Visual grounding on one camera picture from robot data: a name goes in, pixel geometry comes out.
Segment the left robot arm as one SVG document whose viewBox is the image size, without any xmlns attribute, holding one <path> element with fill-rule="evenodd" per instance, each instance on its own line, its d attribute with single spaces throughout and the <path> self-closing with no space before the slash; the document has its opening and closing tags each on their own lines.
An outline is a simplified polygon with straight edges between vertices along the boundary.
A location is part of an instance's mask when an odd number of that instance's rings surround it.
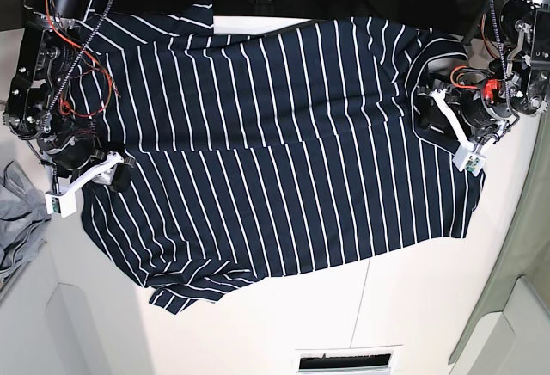
<svg viewBox="0 0 550 375">
<path fill-rule="evenodd" d="M 549 0 L 487 0 L 480 36 L 492 61 L 431 72 L 416 91 L 419 127 L 473 143 L 502 138 L 549 106 Z"/>
</svg>

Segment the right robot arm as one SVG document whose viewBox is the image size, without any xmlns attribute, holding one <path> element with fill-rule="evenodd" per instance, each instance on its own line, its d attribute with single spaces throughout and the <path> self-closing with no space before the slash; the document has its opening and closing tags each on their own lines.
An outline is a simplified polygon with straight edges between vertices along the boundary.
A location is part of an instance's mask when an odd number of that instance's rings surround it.
<svg viewBox="0 0 550 375">
<path fill-rule="evenodd" d="M 19 58 L 5 103 L 3 123 L 27 143 L 49 169 L 52 190 L 59 179 L 91 180 L 115 193 L 130 185 L 135 161 L 101 139 L 95 119 L 117 90 L 110 72 L 91 48 L 114 0 L 24 0 L 29 10 Z M 79 112 L 69 102 L 70 82 L 100 76 L 100 106 Z"/>
</svg>

